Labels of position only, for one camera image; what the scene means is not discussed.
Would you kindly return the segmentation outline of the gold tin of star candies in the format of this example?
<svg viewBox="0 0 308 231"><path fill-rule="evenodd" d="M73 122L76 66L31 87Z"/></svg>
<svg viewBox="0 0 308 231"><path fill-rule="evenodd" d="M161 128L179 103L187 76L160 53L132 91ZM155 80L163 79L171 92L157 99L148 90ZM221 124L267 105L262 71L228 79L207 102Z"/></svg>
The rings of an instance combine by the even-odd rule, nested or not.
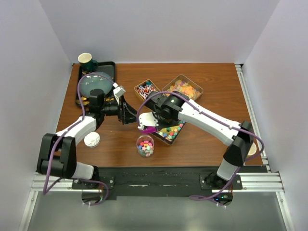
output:
<svg viewBox="0 0 308 231"><path fill-rule="evenodd" d="M177 125L163 128L160 131L152 133L152 135L164 143L172 145L183 130L185 124L184 121L179 121Z"/></svg>

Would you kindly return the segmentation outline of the gold tin of gummy candies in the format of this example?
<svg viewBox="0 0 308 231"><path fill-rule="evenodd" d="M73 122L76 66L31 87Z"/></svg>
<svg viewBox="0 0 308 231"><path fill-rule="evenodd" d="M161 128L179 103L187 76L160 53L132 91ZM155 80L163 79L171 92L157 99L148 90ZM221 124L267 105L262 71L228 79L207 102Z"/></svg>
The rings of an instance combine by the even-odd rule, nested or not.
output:
<svg viewBox="0 0 308 231"><path fill-rule="evenodd" d="M162 88L162 91L178 91L192 100L198 99L204 90L184 75L179 75Z"/></svg>

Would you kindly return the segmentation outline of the gold tin of lollipops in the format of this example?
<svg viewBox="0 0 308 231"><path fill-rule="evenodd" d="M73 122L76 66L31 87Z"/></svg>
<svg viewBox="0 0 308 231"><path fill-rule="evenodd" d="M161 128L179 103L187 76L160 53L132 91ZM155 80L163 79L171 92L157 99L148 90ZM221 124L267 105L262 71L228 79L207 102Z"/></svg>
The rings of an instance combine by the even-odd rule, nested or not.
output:
<svg viewBox="0 0 308 231"><path fill-rule="evenodd" d="M160 89L150 79L135 86L134 90L142 101L145 101L151 92L160 92Z"/></svg>

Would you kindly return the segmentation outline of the magenta plastic scoop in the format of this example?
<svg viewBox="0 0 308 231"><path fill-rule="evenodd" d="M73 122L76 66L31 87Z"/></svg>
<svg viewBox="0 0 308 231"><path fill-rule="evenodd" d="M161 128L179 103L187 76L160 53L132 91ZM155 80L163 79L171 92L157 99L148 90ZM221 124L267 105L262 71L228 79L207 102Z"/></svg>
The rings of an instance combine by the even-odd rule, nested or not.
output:
<svg viewBox="0 0 308 231"><path fill-rule="evenodd" d="M143 134L155 133L157 131L158 131L157 127L143 127L141 129L141 133Z"/></svg>

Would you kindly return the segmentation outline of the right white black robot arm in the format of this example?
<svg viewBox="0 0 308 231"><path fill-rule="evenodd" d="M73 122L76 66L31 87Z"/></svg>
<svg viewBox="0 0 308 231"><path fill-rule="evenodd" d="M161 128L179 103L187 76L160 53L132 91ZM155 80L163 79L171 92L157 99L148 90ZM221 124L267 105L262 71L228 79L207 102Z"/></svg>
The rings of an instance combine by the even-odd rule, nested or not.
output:
<svg viewBox="0 0 308 231"><path fill-rule="evenodd" d="M223 118L197 104L178 91L168 96L151 93L146 100L150 113L138 116L139 129L144 133L158 132L163 128L185 122L215 136L226 146L226 152L216 173L204 178L206 185L226 189L237 168L243 166L254 146L252 124Z"/></svg>

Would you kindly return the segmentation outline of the clear glass jar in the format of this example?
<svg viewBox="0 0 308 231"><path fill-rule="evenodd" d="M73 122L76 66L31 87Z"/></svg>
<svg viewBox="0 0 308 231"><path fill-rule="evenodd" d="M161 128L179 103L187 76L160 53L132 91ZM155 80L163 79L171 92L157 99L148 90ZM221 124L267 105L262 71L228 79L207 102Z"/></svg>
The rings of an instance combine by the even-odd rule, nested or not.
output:
<svg viewBox="0 0 308 231"><path fill-rule="evenodd" d="M150 157L154 153L154 140L149 135L141 135L136 140L136 147L142 157Z"/></svg>

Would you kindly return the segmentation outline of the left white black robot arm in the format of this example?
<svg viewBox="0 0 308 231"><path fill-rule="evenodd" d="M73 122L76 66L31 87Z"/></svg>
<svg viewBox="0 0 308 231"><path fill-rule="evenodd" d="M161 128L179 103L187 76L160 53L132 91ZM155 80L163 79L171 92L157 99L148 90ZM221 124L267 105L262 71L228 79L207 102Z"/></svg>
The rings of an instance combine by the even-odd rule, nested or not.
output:
<svg viewBox="0 0 308 231"><path fill-rule="evenodd" d="M137 111L126 102L123 95L114 96L115 100L111 102L106 102L105 98L103 90L92 90L85 116L80 116L74 124L56 134L47 133L43 136L37 163L39 174L62 179L83 179L83 184L89 189L99 185L98 168L78 162L76 146L100 127L105 116L117 116L123 125L137 121Z"/></svg>

